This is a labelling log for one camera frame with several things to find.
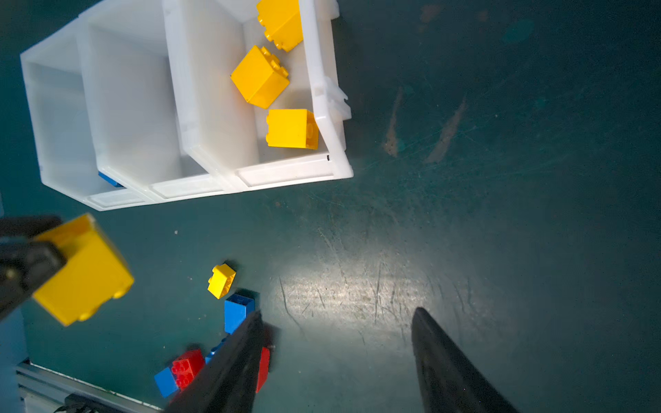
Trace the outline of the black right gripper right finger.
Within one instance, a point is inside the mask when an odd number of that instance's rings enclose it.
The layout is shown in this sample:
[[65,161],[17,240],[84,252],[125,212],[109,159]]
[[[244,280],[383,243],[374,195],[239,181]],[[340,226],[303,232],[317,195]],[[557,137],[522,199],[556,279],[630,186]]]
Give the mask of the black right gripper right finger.
[[414,311],[412,347],[426,412],[515,412],[423,307]]

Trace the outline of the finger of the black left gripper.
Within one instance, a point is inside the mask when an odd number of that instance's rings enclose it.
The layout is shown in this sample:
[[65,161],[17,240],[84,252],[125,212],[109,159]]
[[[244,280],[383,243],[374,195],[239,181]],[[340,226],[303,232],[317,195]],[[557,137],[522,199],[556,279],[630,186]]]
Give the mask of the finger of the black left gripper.
[[66,265],[50,241],[36,236],[63,224],[56,215],[1,218],[1,318],[7,318]]

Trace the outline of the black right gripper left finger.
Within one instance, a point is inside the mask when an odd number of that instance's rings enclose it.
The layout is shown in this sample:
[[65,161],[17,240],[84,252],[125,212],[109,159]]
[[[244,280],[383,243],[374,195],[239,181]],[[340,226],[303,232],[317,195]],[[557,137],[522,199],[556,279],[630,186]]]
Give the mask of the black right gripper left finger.
[[251,412],[265,344],[262,313],[253,311],[239,325],[167,412]]

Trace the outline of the yellow lego top brick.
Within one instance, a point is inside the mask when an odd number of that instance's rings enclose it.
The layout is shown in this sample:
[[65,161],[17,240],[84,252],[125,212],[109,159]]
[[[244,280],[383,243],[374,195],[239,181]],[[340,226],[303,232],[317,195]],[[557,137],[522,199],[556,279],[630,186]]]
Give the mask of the yellow lego top brick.
[[266,47],[253,46],[231,75],[244,100],[269,109],[290,84],[288,71]]

